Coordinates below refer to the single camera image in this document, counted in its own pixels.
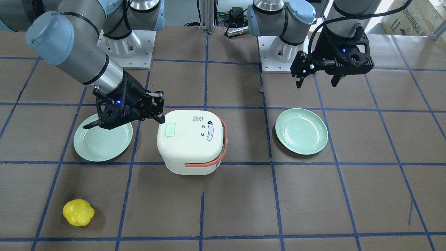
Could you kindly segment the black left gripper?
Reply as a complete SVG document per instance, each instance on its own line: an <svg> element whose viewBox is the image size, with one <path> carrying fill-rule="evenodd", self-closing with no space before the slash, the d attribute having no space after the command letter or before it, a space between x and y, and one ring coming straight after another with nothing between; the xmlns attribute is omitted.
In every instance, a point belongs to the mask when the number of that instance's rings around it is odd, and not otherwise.
<svg viewBox="0 0 446 251"><path fill-rule="evenodd" d="M313 52L310 54L297 52L291 64L291 75L296 78L296 87L301 88L306 76L314 74L318 70L326 72L330 66L334 65L335 61L329 56L328 40L324 33L319 35ZM337 87L344 76L344 73L334 73L330 80L332 87Z"/></svg>

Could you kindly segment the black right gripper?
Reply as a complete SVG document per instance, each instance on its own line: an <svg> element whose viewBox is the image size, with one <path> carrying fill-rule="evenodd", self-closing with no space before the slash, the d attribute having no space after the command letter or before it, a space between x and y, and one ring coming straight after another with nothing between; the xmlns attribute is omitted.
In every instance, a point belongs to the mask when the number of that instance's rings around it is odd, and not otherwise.
<svg viewBox="0 0 446 251"><path fill-rule="evenodd" d="M138 120L154 119L159 124L165 123L165 116L163 115L165 102L164 91L151 92L145 89L140 82L127 71L124 71L123 79L117 89L118 88L125 89L125 103L136 108L140 112L140 118ZM82 128L85 130L94 127L101 128L100 121L100 118L91 121L89 124L85 124Z"/></svg>

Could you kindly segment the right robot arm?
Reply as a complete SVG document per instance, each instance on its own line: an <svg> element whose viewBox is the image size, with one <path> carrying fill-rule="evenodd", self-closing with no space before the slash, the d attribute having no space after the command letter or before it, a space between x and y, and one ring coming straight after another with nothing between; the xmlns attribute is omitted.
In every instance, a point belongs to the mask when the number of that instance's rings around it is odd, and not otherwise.
<svg viewBox="0 0 446 251"><path fill-rule="evenodd" d="M145 89L115 62L115 44L109 53L97 45L103 34L135 51L138 42L128 40L133 31L164 28L164 1L2 0L0 16L1 31L25 32L30 49L92 88L98 119L84 129L111 130L145 119L165 123L164 92Z"/></svg>

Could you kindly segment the green plate near left arm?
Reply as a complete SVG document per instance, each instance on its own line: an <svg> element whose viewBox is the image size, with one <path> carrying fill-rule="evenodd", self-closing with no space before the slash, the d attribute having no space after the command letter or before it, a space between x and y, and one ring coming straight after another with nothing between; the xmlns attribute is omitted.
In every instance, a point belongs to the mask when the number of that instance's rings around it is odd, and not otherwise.
<svg viewBox="0 0 446 251"><path fill-rule="evenodd" d="M94 162L107 161L119 156L132 140L132 124L127 123L112 130L101 127L83 128L96 120L98 115L91 115L77 128L73 139L76 153L83 159Z"/></svg>

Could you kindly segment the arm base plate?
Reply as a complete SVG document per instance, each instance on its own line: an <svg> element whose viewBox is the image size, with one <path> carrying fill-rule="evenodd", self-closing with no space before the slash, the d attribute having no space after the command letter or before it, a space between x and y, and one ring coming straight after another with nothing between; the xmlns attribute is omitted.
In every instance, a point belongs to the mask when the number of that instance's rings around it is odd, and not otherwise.
<svg viewBox="0 0 446 251"><path fill-rule="evenodd" d="M124 69L150 70L156 31L134 30L124 39L99 35L97 46Z"/></svg>
<svg viewBox="0 0 446 251"><path fill-rule="evenodd" d="M257 40L264 73L290 74L297 52L307 51L309 44L308 36L297 46L284 43L278 36L260 36Z"/></svg>

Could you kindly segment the green plate near right arm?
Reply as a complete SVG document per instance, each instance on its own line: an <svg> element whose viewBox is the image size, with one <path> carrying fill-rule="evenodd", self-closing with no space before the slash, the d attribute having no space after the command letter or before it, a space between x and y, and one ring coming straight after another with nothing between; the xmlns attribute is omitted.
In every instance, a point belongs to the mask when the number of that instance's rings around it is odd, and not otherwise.
<svg viewBox="0 0 446 251"><path fill-rule="evenodd" d="M275 123L279 141L290 151L302 155L320 152L328 142L328 128L315 113L302 108L282 112Z"/></svg>

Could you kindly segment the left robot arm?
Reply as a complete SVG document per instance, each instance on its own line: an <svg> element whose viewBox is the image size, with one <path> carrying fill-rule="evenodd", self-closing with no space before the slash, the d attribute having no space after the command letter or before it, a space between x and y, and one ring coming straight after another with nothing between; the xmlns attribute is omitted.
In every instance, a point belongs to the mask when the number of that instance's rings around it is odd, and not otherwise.
<svg viewBox="0 0 446 251"><path fill-rule="evenodd" d="M331 75L336 87L345 76L363 75L374 68L364 27L379 0L335 0L327 23L321 28L312 52L299 50L291 58L290 70L300 88L306 76L319 70ZM275 36L283 45L303 45L317 18L315 7L306 0L255 0L247 7L247 23L253 36Z"/></svg>

